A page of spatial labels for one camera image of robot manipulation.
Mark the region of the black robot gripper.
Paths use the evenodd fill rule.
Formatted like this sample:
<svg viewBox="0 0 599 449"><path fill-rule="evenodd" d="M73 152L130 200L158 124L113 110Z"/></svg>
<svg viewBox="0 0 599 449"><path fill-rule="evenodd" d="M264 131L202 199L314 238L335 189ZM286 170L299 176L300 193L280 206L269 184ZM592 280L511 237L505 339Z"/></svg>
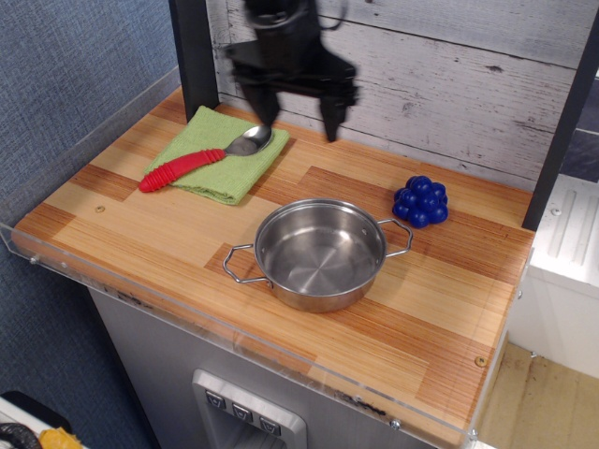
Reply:
<svg viewBox="0 0 599 449"><path fill-rule="evenodd" d="M337 139L346 112L356 104L356 68L327 49L318 24L307 19L255 28L256 38L226 48L233 76L258 119L272 126L280 92L320 98L328 142Z"/></svg>

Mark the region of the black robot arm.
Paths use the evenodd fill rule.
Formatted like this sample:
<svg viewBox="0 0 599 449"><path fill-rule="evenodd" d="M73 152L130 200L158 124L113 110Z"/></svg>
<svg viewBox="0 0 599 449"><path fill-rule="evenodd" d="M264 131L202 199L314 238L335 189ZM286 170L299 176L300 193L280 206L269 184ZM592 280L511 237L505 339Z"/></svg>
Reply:
<svg viewBox="0 0 599 449"><path fill-rule="evenodd" d="M265 125L280 112L280 92L319 100L327 140L337 139L347 109L358 99L357 69L329 51L315 1L246 1L256 38L226 47L245 100Z"/></svg>

